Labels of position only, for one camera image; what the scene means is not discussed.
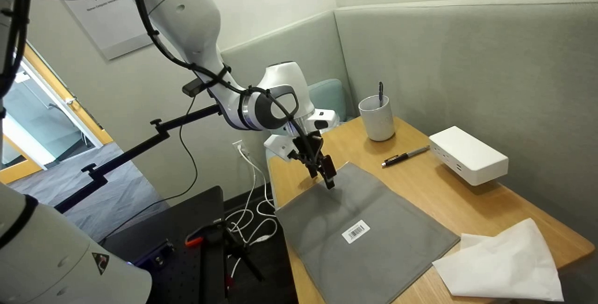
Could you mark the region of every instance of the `white box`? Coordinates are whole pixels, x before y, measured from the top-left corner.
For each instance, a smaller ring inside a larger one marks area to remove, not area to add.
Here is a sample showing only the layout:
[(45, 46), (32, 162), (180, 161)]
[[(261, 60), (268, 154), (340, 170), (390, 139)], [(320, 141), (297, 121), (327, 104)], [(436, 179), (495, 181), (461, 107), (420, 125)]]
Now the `white box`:
[(430, 149), (473, 186), (504, 176), (509, 169), (508, 157), (457, 127), (430, 136)]

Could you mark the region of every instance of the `gray towel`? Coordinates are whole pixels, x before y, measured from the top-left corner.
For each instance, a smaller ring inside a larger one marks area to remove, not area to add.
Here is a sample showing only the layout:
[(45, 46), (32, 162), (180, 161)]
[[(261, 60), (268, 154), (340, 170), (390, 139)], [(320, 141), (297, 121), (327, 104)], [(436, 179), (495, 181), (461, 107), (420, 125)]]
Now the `gray towel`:
[(392, 302), (459, 236), (352, 163), (276, 211), (327, 304)]

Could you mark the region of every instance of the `white tissue paper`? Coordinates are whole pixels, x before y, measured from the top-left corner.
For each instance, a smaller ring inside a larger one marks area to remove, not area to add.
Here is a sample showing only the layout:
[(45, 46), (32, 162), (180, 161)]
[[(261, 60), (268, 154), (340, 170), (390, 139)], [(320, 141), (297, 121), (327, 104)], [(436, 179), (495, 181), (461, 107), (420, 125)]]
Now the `white tissue paper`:
[(532, 219), (495, 237), (462, 234), (460, 248), (432, 262), (453, 296), (564, 301), (555, 261)]

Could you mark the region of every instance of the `white ceramic cup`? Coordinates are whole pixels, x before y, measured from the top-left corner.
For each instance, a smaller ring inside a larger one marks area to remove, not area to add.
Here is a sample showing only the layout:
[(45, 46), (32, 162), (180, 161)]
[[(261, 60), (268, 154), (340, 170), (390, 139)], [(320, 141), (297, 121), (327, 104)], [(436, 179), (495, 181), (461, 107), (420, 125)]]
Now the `white ceramic cup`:
[(382, 96), (382, 106), (380, 106), (378, 95), (363, 99), (359, 102), (359, 113), (370, 140), (382, 142), (395, 134), (395, 123), (388, 96)]

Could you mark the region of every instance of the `barcode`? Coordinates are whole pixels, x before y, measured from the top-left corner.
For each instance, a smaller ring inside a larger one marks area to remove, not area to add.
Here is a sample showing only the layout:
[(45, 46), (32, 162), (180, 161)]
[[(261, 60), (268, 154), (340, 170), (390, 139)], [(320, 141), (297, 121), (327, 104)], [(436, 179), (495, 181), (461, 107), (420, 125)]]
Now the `barcode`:
[(344, 233), (342, 233), (342, 237), (347, 241), (348, 244), (352, 244), (353, 241), (361, 238), (361, 236), (367, 233), (368, 230), (370, 230), (370, 226), (368, 226), (363, 220), (360, 220)]
[(353, 229), (352, 232), (349, 233), (349, 237), (350, 238), (355, 238), (355, 236), (357, 236), (359, 233), (363, 232), (365, 230), (365, 228), (363, 226), (359, 226), (356, 229)]

